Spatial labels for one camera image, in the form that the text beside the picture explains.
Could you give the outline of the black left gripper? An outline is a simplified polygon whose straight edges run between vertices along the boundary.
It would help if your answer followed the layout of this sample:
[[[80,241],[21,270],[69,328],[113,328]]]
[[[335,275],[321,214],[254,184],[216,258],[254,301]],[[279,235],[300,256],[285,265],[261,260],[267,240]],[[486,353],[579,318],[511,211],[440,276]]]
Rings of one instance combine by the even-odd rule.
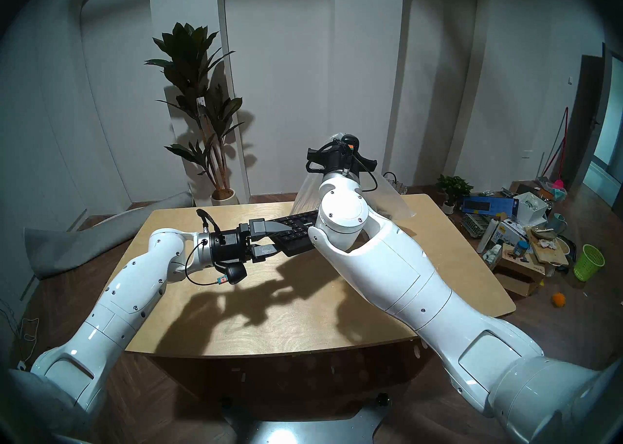
[[[270,236],[292,230],[289,225],[263,218],[251,219],[231,230],[221,230],[216,223],[212,223],[212,227],[209,247],[214,268],[275,256],[282,250],[275,245],[253,245],[251,236]]]

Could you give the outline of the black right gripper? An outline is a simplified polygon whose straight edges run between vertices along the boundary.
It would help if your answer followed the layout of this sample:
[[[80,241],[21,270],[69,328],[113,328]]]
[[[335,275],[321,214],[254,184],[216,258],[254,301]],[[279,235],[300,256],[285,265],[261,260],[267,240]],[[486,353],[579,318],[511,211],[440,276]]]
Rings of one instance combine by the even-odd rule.
[[[307,149],[306,171],[310,174],[342,172],[350,162],[349,173],[359,176],[360,172],[373,172],[376,159],[368,159],[359,153],[357,145],[325,145],[320,149]]]

